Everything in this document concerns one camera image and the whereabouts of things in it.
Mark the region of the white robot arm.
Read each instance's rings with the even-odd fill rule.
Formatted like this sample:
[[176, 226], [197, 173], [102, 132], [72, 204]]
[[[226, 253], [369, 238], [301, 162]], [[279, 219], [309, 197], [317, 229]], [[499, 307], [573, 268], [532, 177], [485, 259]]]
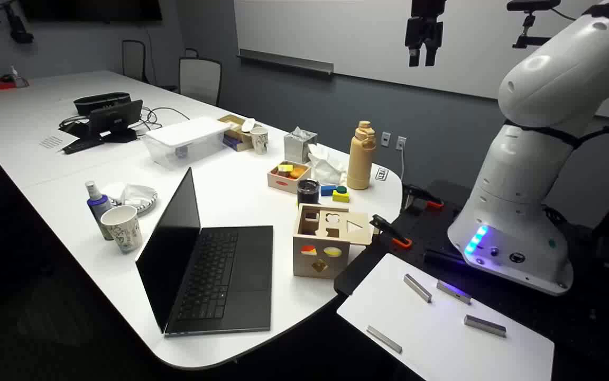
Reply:
[[470, 268], [549, 296], [571, 291], [569, 245], [544, 199], [606, 97], [609, 0], [599, 0], [499, 86], [506, 124], [445, 231]]

